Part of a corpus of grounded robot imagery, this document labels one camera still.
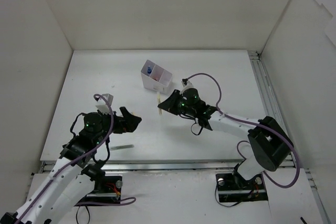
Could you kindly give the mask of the yellow highlighter pen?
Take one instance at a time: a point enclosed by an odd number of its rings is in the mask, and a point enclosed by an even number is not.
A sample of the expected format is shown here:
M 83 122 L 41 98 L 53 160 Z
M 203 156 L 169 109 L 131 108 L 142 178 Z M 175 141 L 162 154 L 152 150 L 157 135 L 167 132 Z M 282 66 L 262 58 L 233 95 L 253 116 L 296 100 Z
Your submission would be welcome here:
M 157 91 L 157 107 L 158 107 L 158 112 L 159 112 L 159 115 L 161 116 L 162 115 L 162 109 L 159 108 L 159 104 L 161 103 L 161 94 L 160 94 L 160 91 Z

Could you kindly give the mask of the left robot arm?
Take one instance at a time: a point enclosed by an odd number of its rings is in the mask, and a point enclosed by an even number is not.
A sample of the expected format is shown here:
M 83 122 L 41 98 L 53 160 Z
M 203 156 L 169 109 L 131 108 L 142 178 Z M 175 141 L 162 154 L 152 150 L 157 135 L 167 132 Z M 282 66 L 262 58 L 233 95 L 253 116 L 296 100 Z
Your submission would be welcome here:
M 108 146 L 111 134 L 132 133 L 142 121 L 123 106 L 120 111 L 121 116 L 84 113 L 83 129 L 63 146 L 48 177 L 20 208 L 5 213 L 1 223 L 56 223 L 87 194 L 103 190 L 106 162 L 90 160 L 100 146 Z

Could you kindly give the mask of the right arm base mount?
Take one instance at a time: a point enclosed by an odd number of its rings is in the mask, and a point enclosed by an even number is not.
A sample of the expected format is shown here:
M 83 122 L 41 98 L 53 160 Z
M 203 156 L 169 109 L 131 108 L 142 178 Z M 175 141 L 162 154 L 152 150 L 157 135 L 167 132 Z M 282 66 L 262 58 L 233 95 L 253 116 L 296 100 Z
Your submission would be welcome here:
M 238 180 L 232 173 L 216 174 L 215 199 L 224 207 L 234 207 L 243 202 L 268 201 L 262 175 L 250 181 Z

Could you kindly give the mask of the blue-capped clear spray bottle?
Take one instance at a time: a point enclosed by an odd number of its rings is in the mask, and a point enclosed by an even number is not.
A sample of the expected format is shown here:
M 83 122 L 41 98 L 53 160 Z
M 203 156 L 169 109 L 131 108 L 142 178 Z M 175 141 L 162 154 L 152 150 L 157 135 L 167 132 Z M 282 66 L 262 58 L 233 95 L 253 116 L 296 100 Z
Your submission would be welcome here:
M 147 75 L 149 76 L 151 74 L 151 72 L 152 72 L 152 68 L 151 68 L 151 66 L 148 66 L 147 70 L 146 70 Z

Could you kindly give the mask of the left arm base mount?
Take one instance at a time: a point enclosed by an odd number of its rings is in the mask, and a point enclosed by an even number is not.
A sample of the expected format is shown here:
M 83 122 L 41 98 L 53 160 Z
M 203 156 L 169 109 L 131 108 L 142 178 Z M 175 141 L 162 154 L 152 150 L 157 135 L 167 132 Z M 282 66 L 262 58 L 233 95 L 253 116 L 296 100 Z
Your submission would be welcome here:
M 103 180 L 95 183 L 92 192 L 79 200 L 79 203 L 84 203 L 88 206 L 96 204 L 121 204 L 121 175 L 107 175 Z

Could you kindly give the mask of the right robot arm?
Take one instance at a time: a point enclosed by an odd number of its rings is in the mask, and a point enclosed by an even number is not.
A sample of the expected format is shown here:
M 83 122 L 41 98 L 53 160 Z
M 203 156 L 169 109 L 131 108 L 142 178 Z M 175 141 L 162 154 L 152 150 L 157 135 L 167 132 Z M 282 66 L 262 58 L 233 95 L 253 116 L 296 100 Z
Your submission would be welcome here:
M 195 88 L 173 93 L 158 108 L 170 114 L 192 119 L 201 129 L 225 132 L 246 140 L 252 156 L 236 165 L 232 175 L 233 184 L 245 188 L 258 174 L 274 172 L 293 152 L 293 144 L 277 121 L 267 116 L 249 121 L 229 114 L 220 113 L 214 106 L 200 99 Z

